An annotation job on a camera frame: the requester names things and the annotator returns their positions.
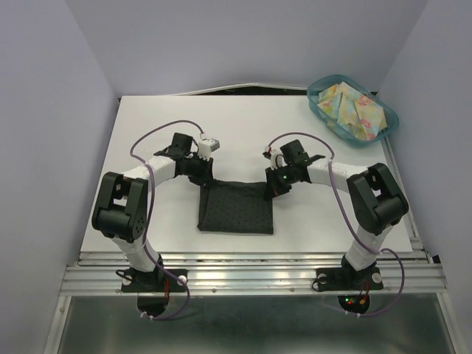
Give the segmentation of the dark dotted skirt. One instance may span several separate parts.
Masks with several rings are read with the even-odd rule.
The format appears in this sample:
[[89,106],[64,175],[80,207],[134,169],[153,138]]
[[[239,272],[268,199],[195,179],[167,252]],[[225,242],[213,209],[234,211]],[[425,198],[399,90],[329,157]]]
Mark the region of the dark dotted skirt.
[[272,235],[271,200],[266,183],[219,181],[200,188],[198,229],[202,232]]

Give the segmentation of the pastel floral skirt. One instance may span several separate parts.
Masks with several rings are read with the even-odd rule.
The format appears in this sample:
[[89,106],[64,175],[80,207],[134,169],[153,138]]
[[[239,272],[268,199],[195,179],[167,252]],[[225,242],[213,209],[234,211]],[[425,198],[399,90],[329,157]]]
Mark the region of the pastel floral skirt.
[[371,141],[388,127],[384,108],[345,82],[319,94],[317,108],[327,116],[327,126],[347,137]]

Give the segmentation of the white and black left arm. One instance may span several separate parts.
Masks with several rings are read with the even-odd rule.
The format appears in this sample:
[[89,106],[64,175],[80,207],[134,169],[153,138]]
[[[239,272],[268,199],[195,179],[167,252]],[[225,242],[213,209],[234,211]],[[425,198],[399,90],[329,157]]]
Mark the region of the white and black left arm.
[[169,146],[142,160],[140,166],[102,177],[91,225],[112,240],[129,262],[127,269],[116,272],[122,292],[160,292],[186,285],[187,271],[165,269],[162,256],[148,240],[156,188],[177,176],[206,186],[213,180],[212,153],[219,147],[219,141],[205,133],[199,139],[175,133]]

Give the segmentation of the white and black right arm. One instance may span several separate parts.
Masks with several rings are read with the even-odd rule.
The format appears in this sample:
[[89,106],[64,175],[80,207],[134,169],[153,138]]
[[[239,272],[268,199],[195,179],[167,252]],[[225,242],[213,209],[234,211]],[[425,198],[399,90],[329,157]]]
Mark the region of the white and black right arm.
[[265,170],[265,198],[290,192],[299,182],[332,189],[336,203],[354,241],[333,272],[348,288],[361,284],[393,226],[409,211],[409,205],[390,169],[381,163],[370,167],[335,163],[334,156],[309,156],[296,139],[279,150],[270,145],[263,152],[270,160]]

